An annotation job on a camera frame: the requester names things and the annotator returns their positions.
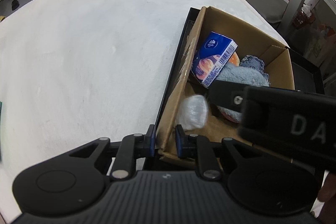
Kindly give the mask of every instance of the plastic bag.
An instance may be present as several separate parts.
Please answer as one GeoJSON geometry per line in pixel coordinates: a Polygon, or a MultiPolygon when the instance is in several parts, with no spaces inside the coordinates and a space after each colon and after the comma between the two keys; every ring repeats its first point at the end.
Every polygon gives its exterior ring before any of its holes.
{"type": "Polygon", "coordinates": [[[184,130],[204,127],[208,118],[208,103],[204,96],[193,95],[182,101],[178,109],[175,124],[184,130]]]}

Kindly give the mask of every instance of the barcode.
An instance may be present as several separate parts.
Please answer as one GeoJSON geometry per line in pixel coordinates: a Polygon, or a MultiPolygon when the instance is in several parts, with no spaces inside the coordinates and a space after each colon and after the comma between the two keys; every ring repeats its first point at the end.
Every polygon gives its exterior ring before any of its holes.
{"type": "Polygon", "coordinates": [[[230,59],[231,55],[235,52],[236,48],[232,45],[230,45],[226,51],[223,53],[223,56],[221,59],[218,60],[219,63],[222,65],[225,65],[227,61],[230,59]]]}

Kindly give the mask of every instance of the box flap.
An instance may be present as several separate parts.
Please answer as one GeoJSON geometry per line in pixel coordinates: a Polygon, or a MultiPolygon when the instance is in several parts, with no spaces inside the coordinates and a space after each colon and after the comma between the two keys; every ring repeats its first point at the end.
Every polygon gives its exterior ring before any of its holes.
{"type": "Polygon", "coordinates": [[[271,63],[285,50],[285,47],[271,45],[259,58],[264,61],[265,66],[271,63]]]}
{"type": "Polygon", "coordinates": [[[159,149],[159,154],[163,157],[160,158],[160,160],[167,162],[169,164],[173,165],[179,165],[183,166],[184,168],[188,169],[194,169],[195,168],[195,160],[193,159],[183,159],[181,160],[176,154],[163,152],[159,149]]]}
{"type": "Polygon", "coordinates": [[[278,55],[284,50],[284,45],[281,42],[251,24],[214,7],[208,7],[206,20],[199,36],[200,44],[198,47],[212,31],[232,38],[238,44],[236,53],[240,58],[246,55],[262,56],[269,49],[270,41],[272,42],[271,45],[279,48],[278,55]]]}
{"type": "Polygon", "coordinates": [[[156,143],[157,143],[157,146],[163,150],[165,149],[168,143],[171,131],[174,126],[175,117],[176,117],[177,111],[179,110],[180,101],[181,101],[182,95],[184,94],[184,87],[187,83],[187,79],[188,79],[189,72],[191,69],[191,64],[194,58],[196,44],[199,40],[198,38],[200,36],[200,31],[201,31],[203,19],[205,16],[205,12],[206,12],[206,7],[202,7],[194,23],[193,28],[190,31],[190,34],[189,34],[189,37],[187,39],[187,43],[185,46],[186,50],[183,56],[183,58],[185,58],[183,66],[180,70],[180,73],[176,76],[176,79],[174,79],[174,83],[176,83],[176,85],[167,100],[167,104],[162,113],[160,123],[157,127],[156,143]]]}
{"type": "Polygon", "coordinates": [[[266,66],[265,72],[269,74],[270,86],[280,89],[294,89],[293,69],[288,49],[285,49],[278,58],[266,66]]]}

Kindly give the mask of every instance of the black tray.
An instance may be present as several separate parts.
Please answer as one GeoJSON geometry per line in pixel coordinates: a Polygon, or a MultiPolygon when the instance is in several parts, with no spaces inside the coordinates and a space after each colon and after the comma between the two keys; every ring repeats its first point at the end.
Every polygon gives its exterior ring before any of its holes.
{"type": "MultiPolygon", "coordinates": [[[[196,21],[199,12],[200,10],[196,8],[190,8],[189,10],[187,19],[182,30],[180,41],[177,46],[173,65],[169,73],[169,78],[162,98],[159,113],[157,114],[157,119],[155,123],[156,126],[158,126],[160,122],[167,100],[173,91],[173,80],[175,76],[179,73],[183,65],[182,56],[184,47],[187,42],[187,37],[196,21]]],[[[289,54],[292,61],[295,89],[304,92],[324,94],[324,86],[320,69],[290,48],[289,54]]]]}

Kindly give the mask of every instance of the screw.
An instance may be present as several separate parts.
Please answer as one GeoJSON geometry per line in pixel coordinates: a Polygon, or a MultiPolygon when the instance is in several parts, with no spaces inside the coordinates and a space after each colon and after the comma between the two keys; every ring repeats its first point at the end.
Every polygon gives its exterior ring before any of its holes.
{"type": "Polygon", "coordinates": [[[128,176],[128,172],[126,170],[115,170],[112,172],[112,177],[116,179],[124,179],[128,176]]]}
{"type": "Polygon", "coordinates": [[[217,170],[206,170],[203,175],[208,179],[216,179],[219,177],[221,173],[219,173],[217,170]]]}
{"type": "Polygon", "coordinates": [[[233,99],[233,102],[235,103],[235,105],[240,105],[243,101],[243,98],[241,96],[236,96],[234,99],[233,99]]]}

